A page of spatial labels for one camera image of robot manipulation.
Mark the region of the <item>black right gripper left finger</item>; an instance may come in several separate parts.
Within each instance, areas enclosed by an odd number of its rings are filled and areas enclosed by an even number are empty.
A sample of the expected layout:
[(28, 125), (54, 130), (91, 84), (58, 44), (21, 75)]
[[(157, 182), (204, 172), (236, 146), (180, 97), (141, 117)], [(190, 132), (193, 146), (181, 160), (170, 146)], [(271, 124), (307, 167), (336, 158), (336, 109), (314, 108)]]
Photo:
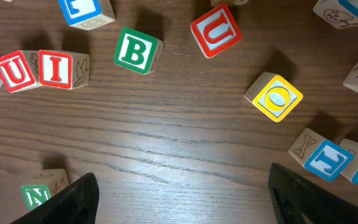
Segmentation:
[(98, 203), (98, 181), (89, 172), (11, 224), (94, 224)]

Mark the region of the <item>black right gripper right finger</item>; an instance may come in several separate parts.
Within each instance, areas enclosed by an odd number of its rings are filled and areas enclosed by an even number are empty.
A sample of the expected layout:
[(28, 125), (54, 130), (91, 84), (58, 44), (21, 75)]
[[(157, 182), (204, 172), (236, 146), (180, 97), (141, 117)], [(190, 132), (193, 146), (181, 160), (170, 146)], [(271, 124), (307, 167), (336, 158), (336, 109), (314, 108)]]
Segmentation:
[(277, 223), (358, 223), (358, 207), (279, 163), (273, 163), (268, 189)]

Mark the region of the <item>green N block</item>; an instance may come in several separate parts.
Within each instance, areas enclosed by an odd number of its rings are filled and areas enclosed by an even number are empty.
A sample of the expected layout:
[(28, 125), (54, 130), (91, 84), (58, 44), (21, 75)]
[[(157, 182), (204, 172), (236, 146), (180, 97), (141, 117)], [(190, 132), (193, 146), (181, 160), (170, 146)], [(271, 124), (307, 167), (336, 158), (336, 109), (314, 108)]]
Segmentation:
[(37, 176), (21, 186), (24, 202), (33, 210), (69, 186), (65, 169), (42, 169)]

